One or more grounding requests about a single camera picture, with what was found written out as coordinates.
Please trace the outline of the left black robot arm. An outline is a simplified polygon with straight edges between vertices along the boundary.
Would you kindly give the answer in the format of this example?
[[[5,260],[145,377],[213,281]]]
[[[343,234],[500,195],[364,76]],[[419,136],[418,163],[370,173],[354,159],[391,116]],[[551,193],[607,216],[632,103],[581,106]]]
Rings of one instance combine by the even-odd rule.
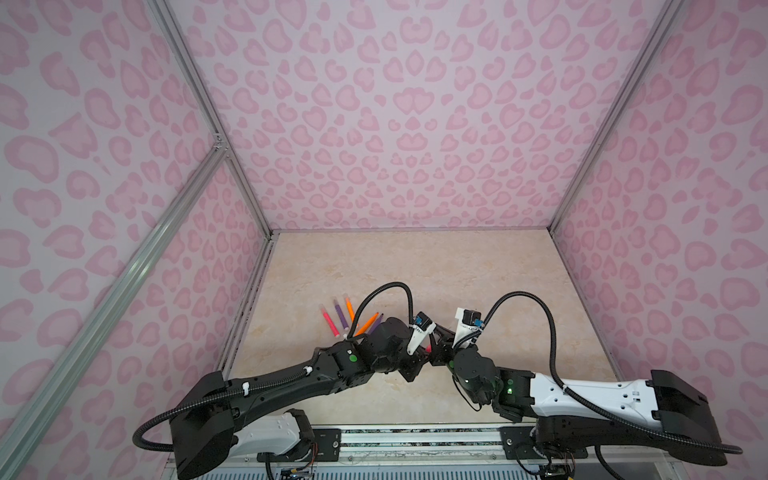
[[[317,348],[310,359],[282,370],[232,380],[219,371],[205,375],[169,420],[178,477],[194,479],[218,467],[235,445],[235,434],[268,414],[361,386],[377,373],[398,372],[412,382],[424,365],[443,364],[434,338],[430,349],[407,351],[414,332],[389,318],[360,340]]]

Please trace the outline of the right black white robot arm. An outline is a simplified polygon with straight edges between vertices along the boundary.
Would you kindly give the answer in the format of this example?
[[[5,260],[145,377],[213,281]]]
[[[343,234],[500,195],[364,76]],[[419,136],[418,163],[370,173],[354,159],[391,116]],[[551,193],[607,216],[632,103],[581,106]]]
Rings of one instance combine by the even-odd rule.
[[[724,466],[741,448],[722,441],[704,393],[666,370],[648,379],[576,381],[498,367],[473,340],[460,342],[438,328],[430,336],[430,361],[446,366],[473,407],[535,425],[528,446],[542,455],[565,455],[602,446],[642,446],[683,462]]]

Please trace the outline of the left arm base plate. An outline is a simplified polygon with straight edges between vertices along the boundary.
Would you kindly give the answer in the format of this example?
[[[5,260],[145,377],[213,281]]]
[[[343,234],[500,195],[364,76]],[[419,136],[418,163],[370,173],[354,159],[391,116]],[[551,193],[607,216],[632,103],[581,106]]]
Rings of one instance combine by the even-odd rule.
[[[342,430],[337,428],[313,428],[300,431],[299,441],[286,453],[259,453],[260,462],[336,462],[339,459]]]

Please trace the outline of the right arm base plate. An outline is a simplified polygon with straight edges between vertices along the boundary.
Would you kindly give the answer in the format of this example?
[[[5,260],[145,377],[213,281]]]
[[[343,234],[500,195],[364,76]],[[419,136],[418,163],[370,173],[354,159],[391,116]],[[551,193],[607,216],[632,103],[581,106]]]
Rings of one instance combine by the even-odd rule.
[[[535,450],[532,426],[505,426],[498,429],[507,460],[540,460]]]

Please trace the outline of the purple pen group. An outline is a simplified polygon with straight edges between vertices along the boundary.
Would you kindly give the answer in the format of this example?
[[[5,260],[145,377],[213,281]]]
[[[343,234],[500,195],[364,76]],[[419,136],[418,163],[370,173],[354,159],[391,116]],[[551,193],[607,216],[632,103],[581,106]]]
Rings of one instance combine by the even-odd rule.
[[[346,317],[346,314],[344,313],[344,309],[342,308],[341,304],[336,299],[333,300],[333,305],[334,305],[336,314],[338,315],[338,318],[339,318],[340,324],[342,326],[342,329],[344,331],[348,330],[349,329],[349,322],[348,322],[348,319]]]
[[[376,328],[377,328],[377,327],[378,327],[378,326],[381,324],[381,322],[382,322],[382,320],[383,320],[383,317],[384,317],[384,314],[383,314],[383,313],[380,313],[380,314],[379,314],[379,316],[378,316],[378,317],[376,318],[376,320],[374,321],[374,323],[373,323],[373,324],[371,325],[371,327],[369,328],[369,330],[368,330],[368,333],[369,333],[369,334],[370,334],[370,333],[373,333],[373,332],[376,330]]]

